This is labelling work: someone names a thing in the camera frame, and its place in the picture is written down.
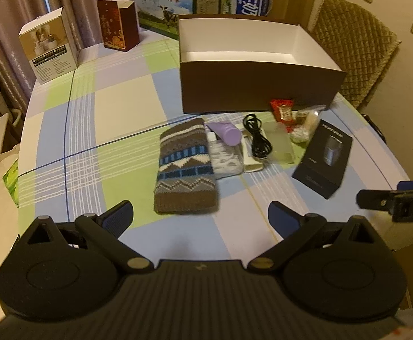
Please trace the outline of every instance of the black box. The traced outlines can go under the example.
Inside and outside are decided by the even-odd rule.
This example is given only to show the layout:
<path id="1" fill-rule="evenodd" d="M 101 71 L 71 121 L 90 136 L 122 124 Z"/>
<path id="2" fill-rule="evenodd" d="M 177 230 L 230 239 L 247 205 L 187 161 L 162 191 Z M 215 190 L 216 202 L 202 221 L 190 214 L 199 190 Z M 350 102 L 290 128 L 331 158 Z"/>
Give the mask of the black box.
<path id="1" fill-rule="evenodd" d="M 293 177 L 328 199 L 342 184 L 352 137 L 320 120 Z"/>

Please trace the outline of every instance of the open cardboard box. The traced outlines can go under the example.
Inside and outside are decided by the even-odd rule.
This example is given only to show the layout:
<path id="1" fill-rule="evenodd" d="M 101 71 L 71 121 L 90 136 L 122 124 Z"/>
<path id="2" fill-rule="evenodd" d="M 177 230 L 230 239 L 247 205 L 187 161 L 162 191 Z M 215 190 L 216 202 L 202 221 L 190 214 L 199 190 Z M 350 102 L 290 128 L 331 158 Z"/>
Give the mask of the open cardboard box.
<path id="1" fill-rule="evenodd" d="M 346 76 L 301 26 L 259 16 L 180 15 L 183 111 L 329 107 Z"/>

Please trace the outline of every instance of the red snack package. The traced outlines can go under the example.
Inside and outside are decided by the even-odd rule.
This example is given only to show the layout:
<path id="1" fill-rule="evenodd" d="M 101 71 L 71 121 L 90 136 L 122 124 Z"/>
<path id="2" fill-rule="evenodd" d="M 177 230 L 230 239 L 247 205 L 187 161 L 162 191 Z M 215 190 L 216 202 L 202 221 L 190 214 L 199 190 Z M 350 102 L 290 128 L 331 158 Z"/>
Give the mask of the red snack package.
<path id="1" fill-rule="evenodd" d="M 293 119 L 292 107 L 294 101 L 291 99 L 272 99 L 270 102 L 276 120 L 285 124 L 287 132 L 291 132 L 295 121 Z"/>

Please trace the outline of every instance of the yellow line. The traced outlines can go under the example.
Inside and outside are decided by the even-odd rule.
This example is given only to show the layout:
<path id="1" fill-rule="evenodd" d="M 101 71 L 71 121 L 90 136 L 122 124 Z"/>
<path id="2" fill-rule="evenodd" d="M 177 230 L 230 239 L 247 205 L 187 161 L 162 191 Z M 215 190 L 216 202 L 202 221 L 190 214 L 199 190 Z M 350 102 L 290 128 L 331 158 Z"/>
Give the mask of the yellow line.
<path id="1" fill-rule="evenodd" d="M 262 209 L 260 208 L 260 205 L 258 204 L 258 202 L 257 202 L 256 198 L 254 197 L 252 191 L 250 190 L 250 187 L 249 187 L 246 179 L 244 179 L 243 175 L 240 175 L 240 179 L 241 179 L 241 181 L 243 182 L 244 186 L 246 187 L 248 193 L 250 194 L 250 197 L 253 199 L 255 205 L 257 206 L 257 209 L 259 210 L 260 215 L 261 215 L 263 221 L 265 222 L 266 226 L 268 227 L 269 232 L 270 232 L 271 235 L 273 236 L 274 241 L 275 241 L 276 243 L 278 243 L 279 241 L 277 240 L 277 237 L 276 237 L 276 235 L 275 235 L 274 232 L 273 232 L 273 228 L 272 228 L 271 225 L 269 224 L 268 219 L 266 218 L 265 214 L 263 213 Z"/>

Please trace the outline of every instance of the woven cushion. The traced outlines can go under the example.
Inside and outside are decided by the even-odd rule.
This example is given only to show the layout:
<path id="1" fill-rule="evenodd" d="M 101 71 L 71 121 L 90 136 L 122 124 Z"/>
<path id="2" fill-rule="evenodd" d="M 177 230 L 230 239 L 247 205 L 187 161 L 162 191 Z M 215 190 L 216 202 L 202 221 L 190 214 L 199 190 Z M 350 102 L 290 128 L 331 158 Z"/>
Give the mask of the woven cushion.
<path id="1" fill-rule="evenodd" d="M 373 14 L 345 0 L 324 0 L 312 33 L 348 72 L 340 92 L 355 108 L 367 97 L 400 43 Z"/>

